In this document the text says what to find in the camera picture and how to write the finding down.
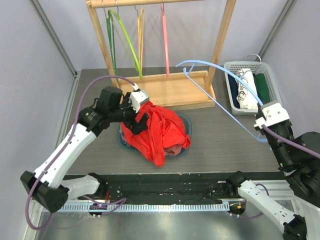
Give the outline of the red tank top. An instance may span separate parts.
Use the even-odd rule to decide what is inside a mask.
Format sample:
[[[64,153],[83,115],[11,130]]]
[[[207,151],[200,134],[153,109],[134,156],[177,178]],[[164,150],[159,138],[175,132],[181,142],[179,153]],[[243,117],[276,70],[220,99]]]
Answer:
[[[143,113],[149,115],[148,130],[133,135],[124,123],[120,125],[125,141],[139,150],[155,166],[162,167],[165,164],[165,148],[175,145],[181,145],[182,149],[190,147],[191,138],[185,132],[184,122],[174,111],[148,101],[141,106],[136,117],[137,121],[141,119]]]

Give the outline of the maroon tank top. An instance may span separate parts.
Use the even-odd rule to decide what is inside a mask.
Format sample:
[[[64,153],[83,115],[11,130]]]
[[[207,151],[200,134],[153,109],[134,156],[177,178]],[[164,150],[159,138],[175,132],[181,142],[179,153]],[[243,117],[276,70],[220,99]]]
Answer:
[[[168,147],[164,149],[164,152],[168,156],[178,156],[182,151],[182,146],[181,145],[174,145],[172,147]]]

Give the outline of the lime green hanger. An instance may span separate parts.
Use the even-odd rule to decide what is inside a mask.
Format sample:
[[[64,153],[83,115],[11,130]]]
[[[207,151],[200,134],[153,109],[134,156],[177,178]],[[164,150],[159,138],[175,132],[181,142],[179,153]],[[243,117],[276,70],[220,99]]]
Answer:
[[[112,9],[109,9],[109,10],[111,10],[113,22],[114,22],[113,25],[114,25],[115,48],[116,48],[116,35],[117,35],[120,40],[120,43],[122,44],[122,46],[124,47],[124,50],[127,53],[127,56],[129,57],[131,63],[133,64],[134,69],[138,73],[138,77],[140,79],[143,79],[142,67],[140,67],[139,58],[136,54],[136,51],[134,49],[134,46],[133,46],[132,41],[130,39],[130,36],[129,36],[122,20],[120,19],[120,16],[114,10],[112,10]]]

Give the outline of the yellow hanger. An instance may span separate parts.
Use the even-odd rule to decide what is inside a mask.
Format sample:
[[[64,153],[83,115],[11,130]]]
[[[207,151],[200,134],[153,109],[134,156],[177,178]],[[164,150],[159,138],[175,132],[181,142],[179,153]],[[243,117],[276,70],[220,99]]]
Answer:
[[[137,16],[137,33],[138,33],[138,61],[139,65],[143,67],[144,57],[144,27],[145,27],[145,11],[142,7],[140,13]]]

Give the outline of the pink hanger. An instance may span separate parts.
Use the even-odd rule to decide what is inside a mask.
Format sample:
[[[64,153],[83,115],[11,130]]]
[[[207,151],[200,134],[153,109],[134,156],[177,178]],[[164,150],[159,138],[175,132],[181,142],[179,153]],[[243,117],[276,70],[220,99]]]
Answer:
[[[166,78],[169,79],[170,78],[170,60],[169,60],[168,31],[167,31],[167,21],[166,21],[164,1],[161,3],[160,9],[161,9],[161,17],[162,17]]]

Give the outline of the dark green hanger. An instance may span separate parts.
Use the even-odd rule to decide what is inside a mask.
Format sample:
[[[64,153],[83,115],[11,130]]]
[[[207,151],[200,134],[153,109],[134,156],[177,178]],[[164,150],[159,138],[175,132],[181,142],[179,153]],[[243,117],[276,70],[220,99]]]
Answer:
[[[107,34],[108,34],[110,56],[111,56],[113,71],[114,71],[114,74],[116,75],[118,73],[118,68],[117,68],[116,48],[115,48],[115,28],[114,28],[113,14],[111,10],[109,10],[106,15],[106,27],[107,27]]]

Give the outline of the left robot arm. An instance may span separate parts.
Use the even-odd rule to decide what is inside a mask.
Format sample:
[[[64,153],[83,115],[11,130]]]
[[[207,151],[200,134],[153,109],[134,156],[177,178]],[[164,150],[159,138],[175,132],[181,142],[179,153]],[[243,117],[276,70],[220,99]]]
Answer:
[[[25,171],[20,180],[32,198],[50,213],[60,210],[68,200],[82,196],[102,199],[108,190],[106,180],[96,173],[64,180],[64,177],[82,153],[111,123],[124,123],[134,135],[148,129],[148,115],[136,117],[149,95],[137,85],[123,94],[114,86],[105,87],[94,104],[82,109],[65,139],[51,156],[34,172]]]

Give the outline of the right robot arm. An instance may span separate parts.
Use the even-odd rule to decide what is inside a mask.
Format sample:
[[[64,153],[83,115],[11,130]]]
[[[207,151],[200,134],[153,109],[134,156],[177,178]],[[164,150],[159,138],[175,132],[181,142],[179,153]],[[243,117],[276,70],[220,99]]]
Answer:
[[[287,173],[285,181],[299,202],[302,215],[282,207],[263,193],[241,171],[226,179],[226,193],[251,202],[280,230],[285,240],[318,240],[320,238],[320,134],[307,132],[294,138],[288,121],[272,127],[262,126],[268,144]]]

